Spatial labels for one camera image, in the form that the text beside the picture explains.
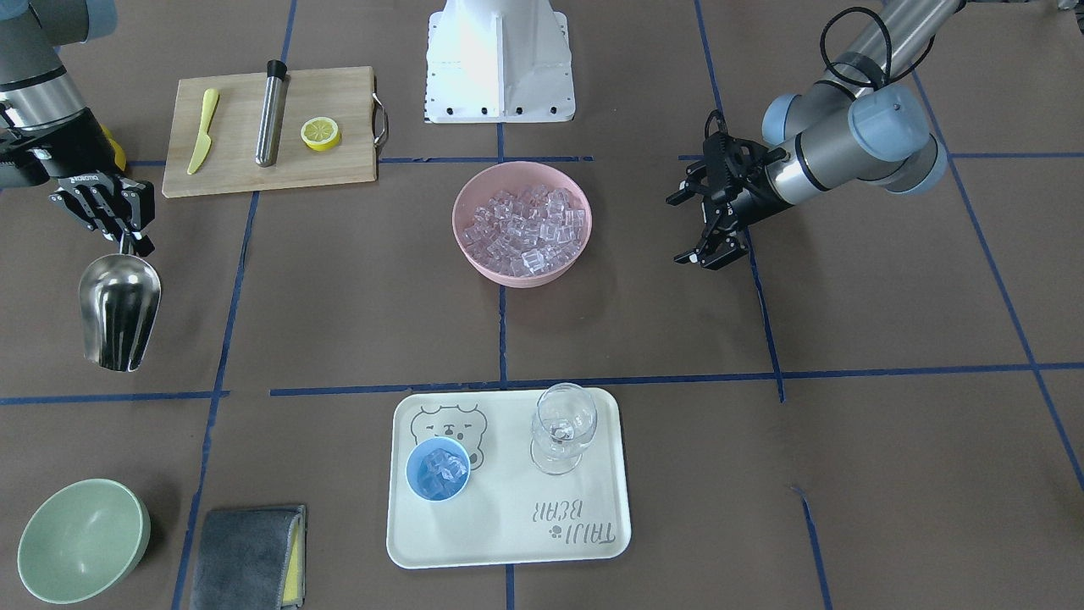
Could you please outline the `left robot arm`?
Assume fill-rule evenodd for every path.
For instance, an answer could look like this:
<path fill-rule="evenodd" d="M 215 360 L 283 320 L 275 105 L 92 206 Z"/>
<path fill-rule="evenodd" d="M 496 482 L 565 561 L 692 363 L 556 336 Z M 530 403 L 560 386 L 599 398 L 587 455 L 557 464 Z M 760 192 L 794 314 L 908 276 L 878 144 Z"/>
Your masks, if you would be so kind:
<path fill-rule="evenodd" d="M 783 94 L 764 113 L 759 141 L 735 137 L 724 113 L 705 120 L 702 156 L 691 163 L 678 206 L 699 197 L 700 239 L 674 260 L 717 270 L 749 254 L 744 232 L 771 216 L 852 181 L 896 196 L 922 193 L 944 176 L 949 152 L 930 130 L 921 101 L 904 85 L 962 1 L 888 1 L 859 8 L 872 23 L 803 94 Z"/>

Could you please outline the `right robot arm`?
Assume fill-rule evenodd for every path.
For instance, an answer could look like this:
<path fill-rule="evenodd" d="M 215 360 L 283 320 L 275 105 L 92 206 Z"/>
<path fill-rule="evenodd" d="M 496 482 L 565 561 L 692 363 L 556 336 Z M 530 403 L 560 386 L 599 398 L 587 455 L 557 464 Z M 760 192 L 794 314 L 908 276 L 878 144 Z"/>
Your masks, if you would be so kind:
<path fill-rule="evenodd" d="M 113 1 L 1 4 L 1 186 L 57 185 L 51 202 L 89 230 L 145 258 L 154 189 L 125 173 L 119 146 L 98 121 L 59 48 L 116 30 Z"/>

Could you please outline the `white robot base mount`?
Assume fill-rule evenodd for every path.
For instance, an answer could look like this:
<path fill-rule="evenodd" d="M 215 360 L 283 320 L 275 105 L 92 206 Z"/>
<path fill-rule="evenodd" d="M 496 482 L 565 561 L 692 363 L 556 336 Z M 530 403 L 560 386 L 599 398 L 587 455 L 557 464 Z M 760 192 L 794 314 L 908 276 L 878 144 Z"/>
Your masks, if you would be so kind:
<path fill-rule="evenodd" d="M 448 1 L 427 34 L 429 124 L 575 119 L 568 20 L 549 1 Z"/>

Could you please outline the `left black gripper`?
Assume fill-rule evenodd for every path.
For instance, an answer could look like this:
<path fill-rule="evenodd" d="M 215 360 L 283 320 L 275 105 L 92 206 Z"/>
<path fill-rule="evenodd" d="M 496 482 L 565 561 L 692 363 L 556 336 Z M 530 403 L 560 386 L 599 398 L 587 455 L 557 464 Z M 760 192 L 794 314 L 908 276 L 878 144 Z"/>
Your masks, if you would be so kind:
<path fill-rule="evenodd" d="M 702 158 L 686 166 L 678 190 L 666 204 L 678 206 L 700 197 L 704 228 L 700 239 L 674 255 L 678 265 L 719 270 L 746 258 L 749 243 L 743 230 L 791 208 L 775 192 L 767 176 L 771 163 L 786 161 L 780 147 L 732 137 L 720 109 L 709 112 L 704 127 Z"/>

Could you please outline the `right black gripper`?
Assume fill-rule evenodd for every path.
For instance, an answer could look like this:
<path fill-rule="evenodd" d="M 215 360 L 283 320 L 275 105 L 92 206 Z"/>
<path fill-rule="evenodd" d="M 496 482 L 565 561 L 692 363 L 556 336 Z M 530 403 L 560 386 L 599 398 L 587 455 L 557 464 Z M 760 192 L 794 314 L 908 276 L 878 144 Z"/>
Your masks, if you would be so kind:
<path fill-rule="evenodd" d="M 1 189 L 30 189 L 57 181 L 51 200 L 91 230 L 113 233 L 122 254 L 146 258 L 155 246 L 144 235 L 155 219 L 155 189 L 122 176 L 96 116 L 83 108 L 47 126 L 16 127 L 3 107 Z"/>

